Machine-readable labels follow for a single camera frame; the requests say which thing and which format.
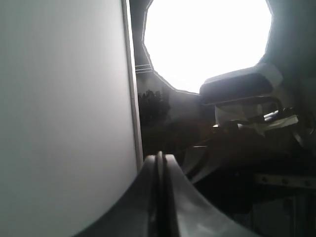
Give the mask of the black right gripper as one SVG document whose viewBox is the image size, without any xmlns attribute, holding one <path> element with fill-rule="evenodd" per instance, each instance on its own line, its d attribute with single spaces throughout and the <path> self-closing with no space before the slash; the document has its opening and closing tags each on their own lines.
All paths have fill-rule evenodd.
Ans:
<svg viewBox="0 0 316 237">
<path fill-rule="evenodd" d="M 231 123 L 186 149 L 182 169 L 193 186 L 225 213 L 247 213 L 254 204 L 316 193 L 316 122 L 259 134 Z"/>
</svg>

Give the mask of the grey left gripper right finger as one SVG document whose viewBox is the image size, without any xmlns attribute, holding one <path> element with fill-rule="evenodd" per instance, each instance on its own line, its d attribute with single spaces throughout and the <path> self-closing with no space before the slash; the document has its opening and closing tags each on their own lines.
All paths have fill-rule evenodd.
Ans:
<svg viewBox="0 0 316 237">
<path fill-rule="evenodd" d="M 173 155 L 163 156 L 173 237 L 256 237 L 209 203 L 191 184 Z"/>
</svg>

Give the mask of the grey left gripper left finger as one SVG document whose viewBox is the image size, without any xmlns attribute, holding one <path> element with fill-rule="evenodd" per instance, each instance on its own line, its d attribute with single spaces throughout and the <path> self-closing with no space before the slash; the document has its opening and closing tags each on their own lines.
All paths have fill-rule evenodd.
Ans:
<svg viewBox="0 0 316 237">
<path fill-rule="evenodd" d="M 155 235 L 156 156 L 144 164 L 123 196 L 78 237 L 151 237 Z"/>
</svg>

